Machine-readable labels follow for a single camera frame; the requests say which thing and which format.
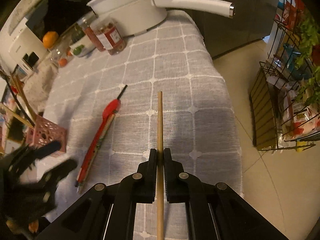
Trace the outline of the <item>wooden chopstick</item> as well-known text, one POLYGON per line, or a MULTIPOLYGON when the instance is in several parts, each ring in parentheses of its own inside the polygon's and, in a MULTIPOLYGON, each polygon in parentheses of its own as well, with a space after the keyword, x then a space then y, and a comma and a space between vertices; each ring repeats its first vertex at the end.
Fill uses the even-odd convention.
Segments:
POLYGON ((22 88, 22 82, 19 80, 19 78, 16 75, 11 75, 11 78, 12 78, 13 83, 15 84, 15 87, 18 90, 18 94, 22 98, 27 110, 29 111, 29 113, 31 115, 31 119, 33 121, 36 121, 37 114, 32 109, 31 105, 29 104, 29 102, 28 102, 28 100, 27 100, 27 98, 26 98, 26 96, 24 94, 24 91, 23 91, 23 88, 22 88))
POLYGON ((13 117, 15 117, 17 120, 22 122, 23 124, 27 125, 28 127, 33 128, 34 125, 32 125, 29 121, 25 120, 21 116, 19 116, 17 113, 13 112, 11 109, 9 109, 6 105, 1 103, 1 109, 4 110, 6 113, 10 113, 13 117))
POLYGON ((157 240, 164 239, 163 92, 158 92, 157 112, 157 240))

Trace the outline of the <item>pink perforated utensil holder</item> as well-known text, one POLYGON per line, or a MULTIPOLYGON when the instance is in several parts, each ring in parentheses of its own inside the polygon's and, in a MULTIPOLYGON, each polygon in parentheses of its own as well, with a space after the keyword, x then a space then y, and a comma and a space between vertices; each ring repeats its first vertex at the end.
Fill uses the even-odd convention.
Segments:
POLYGON ((52 153, 52 157, 58 157, 66 153, 67 130, 46 118, 38 115, 33 128, 28 128, 25 143, 35 148, 42 147, 52 141, 61 143, 60 150, 52 153))

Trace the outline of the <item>grey checked tablecloth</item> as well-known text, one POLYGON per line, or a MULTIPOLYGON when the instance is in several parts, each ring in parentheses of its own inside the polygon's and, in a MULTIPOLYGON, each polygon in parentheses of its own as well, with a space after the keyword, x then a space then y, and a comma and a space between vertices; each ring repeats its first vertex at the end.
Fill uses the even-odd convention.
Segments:
POLYGON ((203 38, 183 11, 128 38, 116 55, 94 51, 59 70, 44 117, 67 129, 67 151, 36 165, 37 175, 67 158, 82 162, 105 107, 121 106, 92 164, 85 189, 116 184, 157 146, 157 94, 163 92, 164 147, 202 182, 224 182, 242 194, 242 164, 232 102, 203 38))

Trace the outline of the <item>floral cloth over shelf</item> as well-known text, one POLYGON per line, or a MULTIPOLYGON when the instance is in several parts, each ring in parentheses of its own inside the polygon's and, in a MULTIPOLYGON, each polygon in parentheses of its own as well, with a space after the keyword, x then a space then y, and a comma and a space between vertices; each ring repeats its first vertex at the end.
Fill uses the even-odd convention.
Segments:
POLYGON ((57 74, 58 67, 51 59, 46 59, 38 65, 37 71, 25 80, 23 91, 35 112, 44 110, 57 74))

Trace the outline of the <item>clear glass jar with fruit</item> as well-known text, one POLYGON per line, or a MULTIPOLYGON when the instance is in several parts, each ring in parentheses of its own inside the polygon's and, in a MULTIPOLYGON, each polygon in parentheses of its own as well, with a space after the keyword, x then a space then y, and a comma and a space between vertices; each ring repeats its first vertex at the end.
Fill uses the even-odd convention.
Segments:
POLYGON ((71 53, 70 45, 67 43, 58 44, 49 49, 50 59, 52 63, 57 65, 59 68, 67 66, 72 61, 73 54, 71 53))

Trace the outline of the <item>green lime on bowl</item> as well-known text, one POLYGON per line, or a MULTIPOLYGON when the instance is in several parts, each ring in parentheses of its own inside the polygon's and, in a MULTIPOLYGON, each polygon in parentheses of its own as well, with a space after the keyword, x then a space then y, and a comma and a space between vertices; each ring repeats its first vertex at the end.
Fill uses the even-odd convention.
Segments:
POLYGON ((83 45, 79 45, 76 48, 73 49, 73 55, 74 56, 79 56, 82 53, 84 46, 83 45))

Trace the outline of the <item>orange tangerine on jar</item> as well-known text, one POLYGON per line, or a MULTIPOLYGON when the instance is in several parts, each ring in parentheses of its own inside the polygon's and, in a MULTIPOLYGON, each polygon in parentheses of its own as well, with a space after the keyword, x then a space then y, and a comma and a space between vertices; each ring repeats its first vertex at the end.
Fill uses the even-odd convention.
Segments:
POLYGON ((42 39, 42 43, 44 48, 52 48, 52 46, 55 44, 55 42, 58 40, 59 35, 55 31, 48 31, 42 39))

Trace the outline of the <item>white stacked bowls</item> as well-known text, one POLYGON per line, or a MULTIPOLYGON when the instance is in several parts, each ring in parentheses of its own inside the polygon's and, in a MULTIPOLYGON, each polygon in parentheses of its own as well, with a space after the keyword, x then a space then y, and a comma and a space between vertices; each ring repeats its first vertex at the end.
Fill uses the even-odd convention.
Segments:
POLYGON ((73 56, 83 57, 92 52, 96 47, 86 34, 71 35, 70 52, 73 56))

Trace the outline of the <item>green leafy vegetable bunch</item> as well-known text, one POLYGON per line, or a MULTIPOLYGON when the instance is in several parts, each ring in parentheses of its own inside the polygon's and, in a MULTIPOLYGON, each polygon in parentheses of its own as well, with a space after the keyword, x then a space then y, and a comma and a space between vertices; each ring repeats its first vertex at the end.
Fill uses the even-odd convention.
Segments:
MULTIPOLYGON (((309 11, 306 11, 298 25, 299 57, 295 60, 295 68, 300 69, 307 60, 312 61, 313 48, 319 45, 319 25, 309 11)), ((306 98, 304 105, 319 104, 319 64, 311 63, 311 77, 300 87, 298 101, 301 101, 303 94, 311 90, 311 94, 306 98)))

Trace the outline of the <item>dark green squash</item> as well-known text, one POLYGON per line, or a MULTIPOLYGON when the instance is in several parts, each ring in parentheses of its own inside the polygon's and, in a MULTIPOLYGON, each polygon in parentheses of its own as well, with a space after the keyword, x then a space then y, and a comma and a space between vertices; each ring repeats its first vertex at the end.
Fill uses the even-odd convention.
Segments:
POLYGON ((72 44, 78 42, 84 36, 85 36, 85 33, 83 32, 83 30, 81 28, 74 27, 73 30, 72 30, 72 33, 71 33, 72 44))

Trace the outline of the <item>short jar with red label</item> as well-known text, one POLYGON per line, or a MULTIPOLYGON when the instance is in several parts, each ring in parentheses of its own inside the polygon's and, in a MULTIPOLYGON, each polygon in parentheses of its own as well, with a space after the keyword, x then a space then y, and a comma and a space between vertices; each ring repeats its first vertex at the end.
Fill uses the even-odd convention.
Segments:
POLYGON ((110 17, 97 18, 89 26, 110 55, 125 49, 126 43, 110 17))

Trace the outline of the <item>tall jar of red spice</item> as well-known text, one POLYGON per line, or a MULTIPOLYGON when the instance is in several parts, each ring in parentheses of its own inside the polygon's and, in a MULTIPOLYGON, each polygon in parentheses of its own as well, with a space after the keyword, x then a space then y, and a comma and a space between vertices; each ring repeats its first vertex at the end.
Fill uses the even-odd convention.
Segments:
POLYGON ((97 19, 96 14, 93 11, 86 13, 82 18, 77 20, 77 24, 82 28, 82 31, 88 36, 90 41, 95 45, 97 50, 105 51, 105 47, 102 45, 100 40, 97 38, 95 32, 90 27, 90 24, 97 19))

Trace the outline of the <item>black microwave oven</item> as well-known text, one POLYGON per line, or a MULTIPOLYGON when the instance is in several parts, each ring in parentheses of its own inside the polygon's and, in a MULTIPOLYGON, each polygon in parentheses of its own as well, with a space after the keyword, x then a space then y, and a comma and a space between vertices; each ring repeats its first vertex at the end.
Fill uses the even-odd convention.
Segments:
POLYGON ((90 0, 44 0, 27 20, 26 26, 42 40, 49 31, 63 34, 90 11, 90 0))

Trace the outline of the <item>white electric cooking pot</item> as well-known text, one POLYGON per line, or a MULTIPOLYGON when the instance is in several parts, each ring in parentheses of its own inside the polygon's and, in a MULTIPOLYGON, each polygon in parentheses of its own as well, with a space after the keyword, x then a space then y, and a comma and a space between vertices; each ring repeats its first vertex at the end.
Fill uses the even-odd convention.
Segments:
POLYGON ((91 0, 87 4, 98 15, 114 20, 124 37, 139 35, 167 17, 167 9, 189 9, 232 18, 234 5, 222 0, 91 0))

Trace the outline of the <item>dark grey refrigerator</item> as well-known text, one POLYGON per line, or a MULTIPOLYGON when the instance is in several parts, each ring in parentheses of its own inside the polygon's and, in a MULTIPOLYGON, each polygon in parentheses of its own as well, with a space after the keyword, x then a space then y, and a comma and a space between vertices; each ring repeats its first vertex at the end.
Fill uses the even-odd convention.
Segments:
POLYGON ((211 57, 268 36, 278 0, 167 0, 186 11, 199 28, 211 57))

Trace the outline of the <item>red plastic bags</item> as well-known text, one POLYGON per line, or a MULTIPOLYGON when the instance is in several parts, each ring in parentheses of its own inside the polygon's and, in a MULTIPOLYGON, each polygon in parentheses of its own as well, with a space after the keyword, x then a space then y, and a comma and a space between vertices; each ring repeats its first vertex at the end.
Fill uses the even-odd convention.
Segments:
MULTIPOLYGON (((279 0, 278 8, 281 10, 281 13, 276 16, 275 20, 298 39, 298 48, 300 42, 298 25, 304 13, 309 10, 302 0, 279 0)), ((313 60, 311 62, 319 64, 319 45, 313 48, 312 56, 313 60)))

